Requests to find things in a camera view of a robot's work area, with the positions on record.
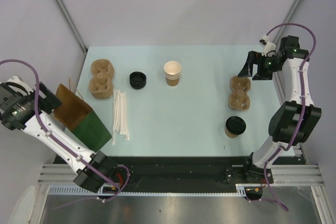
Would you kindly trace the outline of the single brown pulp carrier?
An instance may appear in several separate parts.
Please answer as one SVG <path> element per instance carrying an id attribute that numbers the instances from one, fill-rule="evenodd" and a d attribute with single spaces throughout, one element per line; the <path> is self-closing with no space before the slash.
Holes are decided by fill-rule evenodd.
<path id="1" fill-rule="evenodd" d="M 246 77 L 233 76 L 229 85 L 231 94 L 228 98 L 228 106 L 233 110 L 247 111 L 250 108 L 248 91 L 251 88 L 251 81 Z"/>

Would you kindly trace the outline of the black cup lid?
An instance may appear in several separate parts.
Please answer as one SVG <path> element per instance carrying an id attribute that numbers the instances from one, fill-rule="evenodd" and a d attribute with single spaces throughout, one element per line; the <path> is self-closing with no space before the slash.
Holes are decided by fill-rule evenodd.
<path id="1" fill-rule="evenodd" d="M 225 127 L 229 128 L 231 131 L 245 132 L 246 123 L 242 118 L 240 118 L 238 116 L 231 116 L 226 120 Z"/>

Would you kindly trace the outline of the brown paper cup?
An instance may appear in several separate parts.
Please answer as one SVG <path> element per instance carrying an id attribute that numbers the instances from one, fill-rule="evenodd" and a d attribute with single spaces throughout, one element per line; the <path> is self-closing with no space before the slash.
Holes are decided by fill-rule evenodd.
<path id="1" fill-rule="evenodd" d="M 242 135 L 243 132 L 241 132 L 241 131 L 235 132 L 235 131 L 231 131 L 229 128 L 225 128 L 225 134 L 226 134 L 229 138 L 236 138 L 236 137 Z"/>

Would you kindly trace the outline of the green paper bag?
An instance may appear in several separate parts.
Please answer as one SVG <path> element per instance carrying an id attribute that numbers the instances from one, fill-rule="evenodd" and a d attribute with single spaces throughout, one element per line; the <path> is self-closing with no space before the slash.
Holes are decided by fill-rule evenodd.
<path id="1" fill-rule="evenodd" d="M 88 149 L 94 152 L 98 152 L 112 139 L 111 133 L 95 111 L 91 111 L 87 114 L 71 132 Z"/>

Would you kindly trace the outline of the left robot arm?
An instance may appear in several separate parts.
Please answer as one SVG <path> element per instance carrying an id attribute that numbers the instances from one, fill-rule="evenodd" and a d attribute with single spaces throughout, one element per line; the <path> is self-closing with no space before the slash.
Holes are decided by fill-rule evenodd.
<path id="1" fill-rule="evenodd" d="M 45 95 L 35 101 L 35 90 L 20 77 L 13 76 L 1 83 L 1 124 L 9 130 L 20 130 L 57 153 L 77 175 L 74 183 L 97 193 L 103 184 L 115 188 L 113 179 L 117 164 L 103 152 L 94 152 L 70 138 L 49 116 L 61 106 L 60 100 L 41 82 L 40 91 Z"/>

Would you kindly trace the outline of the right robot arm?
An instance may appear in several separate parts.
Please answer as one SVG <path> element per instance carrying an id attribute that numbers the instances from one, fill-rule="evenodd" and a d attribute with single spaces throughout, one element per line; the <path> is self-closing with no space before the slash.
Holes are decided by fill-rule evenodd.
<path id="1" fill-rule="evenodd" d="M 264 35 L 262 52 L 250 51 L 239 77 L 270 80 L 275 72 L 285 78 L 285 101 L 273 115 L 265 143 L 245 160 L 240 171 L 243 181 L 257 183 L 271 176 L 273 162 L 292 146 L 304 143 L 321 118 L 309 91 L 310 52 L 300 48 L 299 38 L 287 36 L 276 46 Z"/>

